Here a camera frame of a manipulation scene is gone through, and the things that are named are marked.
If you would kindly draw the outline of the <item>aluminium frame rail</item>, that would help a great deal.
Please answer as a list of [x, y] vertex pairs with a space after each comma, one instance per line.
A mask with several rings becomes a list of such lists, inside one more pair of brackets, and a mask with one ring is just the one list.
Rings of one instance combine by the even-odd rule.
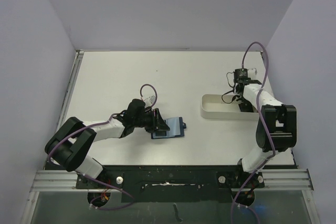
[[263, 190], [314, 190], [308, 169], [264, 169]]

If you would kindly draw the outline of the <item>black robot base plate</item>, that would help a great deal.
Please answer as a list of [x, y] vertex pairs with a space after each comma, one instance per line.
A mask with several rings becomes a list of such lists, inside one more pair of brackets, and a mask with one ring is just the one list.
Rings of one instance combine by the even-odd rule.
[[79, 175], [76, 188], [87, 189], [92, 199], [105, 184], [126, 191], [122, 202], [164, 203], [253, 199], [254, 190], [265, 186], [262, 173], [250, 175], [239, 165], [107, 165], [95, 182]]

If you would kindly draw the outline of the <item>blue leather card holder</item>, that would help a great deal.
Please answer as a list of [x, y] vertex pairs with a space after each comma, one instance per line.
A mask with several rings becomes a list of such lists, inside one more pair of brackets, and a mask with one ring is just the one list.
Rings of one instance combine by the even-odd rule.
[[155, 137], [153, 133], [151, 134], [151, 139], [165, 139], [165, 138], [177, 138], [184, 137], [186, 130], [186, 123], [183, 122], [182, 117], [174, 117], [165, 119], [166, 124], [170, 127], [170, 130], [167, 131], [167, 136], [164, 137]]

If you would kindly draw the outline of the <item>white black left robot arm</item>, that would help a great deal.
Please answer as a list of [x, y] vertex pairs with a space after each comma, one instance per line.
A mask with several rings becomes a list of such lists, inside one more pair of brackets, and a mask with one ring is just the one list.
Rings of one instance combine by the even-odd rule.
[[54, 160], [68, 172], [88, 176], [88, 182], [100, 188], [105, 185], [107, 175], [103, 166], [88, 155], [92, 144], [109, 138], [124, 138], [136, 128], [143, 128], [150, 134], [170, 130], [159, 109], [133, 99], [127, 109], [112, 114], [106, 121], [86, 124], [77, 117], [70, 117], [47, 142], [45, 153], [49, 162]]

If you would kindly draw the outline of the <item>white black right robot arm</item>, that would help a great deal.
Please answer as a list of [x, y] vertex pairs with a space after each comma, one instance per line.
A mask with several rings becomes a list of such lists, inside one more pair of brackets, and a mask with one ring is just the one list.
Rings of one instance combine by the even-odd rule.
[[259, 80], [249, 76], [248, 69], [234, 70], [234, 94], [242, 112], [256, 110], [259, 119], [256, 128], [256, 146], [242, 158], [242, 169], [235, 171], [234, 182], [241, 187], [253, 179], [253, 172], [281, 152], [297, 143], [297, 109], [287, 105], [264, 90]]

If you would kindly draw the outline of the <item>white plastic card tray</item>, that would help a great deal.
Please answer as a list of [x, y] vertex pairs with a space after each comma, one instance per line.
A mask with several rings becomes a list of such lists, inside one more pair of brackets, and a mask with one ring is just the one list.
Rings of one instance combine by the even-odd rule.
[[258, 121], [259, 119], [259, 114], [255, 110], [253, 112], [241, 112], [238, 102], [224, 103], [222, 96], [219, 94], [202, 96], [201, 116], [205, 119], [232, 121]]

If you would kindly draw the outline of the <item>black credit card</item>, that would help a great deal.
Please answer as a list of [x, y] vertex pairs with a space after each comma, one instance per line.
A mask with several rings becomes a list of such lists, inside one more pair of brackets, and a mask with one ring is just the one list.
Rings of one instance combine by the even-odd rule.
[[155, 132], [155, 133], [153, 133], [153, 136], [155, 136], [155, 137], [164, 137], [164, 136], [167, 136], [167, 131], [158, 131], [158, 132]]
[[249, 102], [242, 102], [238, 106], [241, 112], [254, 113], [254, 107]]

